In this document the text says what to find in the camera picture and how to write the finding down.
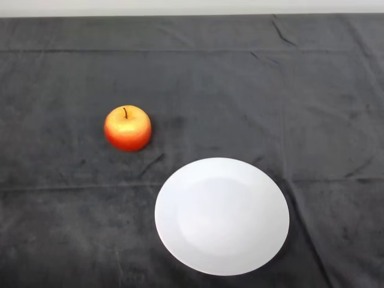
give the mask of apple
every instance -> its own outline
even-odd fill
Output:
[[[137,151],[151,138],[151,120],[136,106],[121,106],[108,114],[104,134],[114,147],[123,151]]]

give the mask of table surface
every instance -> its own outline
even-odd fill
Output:
[[[384,15],[0,19],[0,287],[384,287]],[[123,153],[105,116],[148,112]],[[265,171],[291,224],[234,277],[161,243],[183,165]]]

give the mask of dark gray cloth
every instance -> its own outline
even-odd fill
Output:
[[[0,19],[0,287],[384,287],[384,16]],[[148,112],[113,149],[105,116]],[[161,243],[183,165],[231,157],[282,189],[262,268],[215,277]]]

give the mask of white wall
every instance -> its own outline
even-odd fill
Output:
[[[384,0],[0,0],[0,17],[382,12]]]

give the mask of white plate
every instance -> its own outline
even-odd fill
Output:
[[[157,232],[182,263],[214,275],[264,265],[283,246],[287,202],[258,168],[229,158],[192,162],[176,171],[156,200]]]

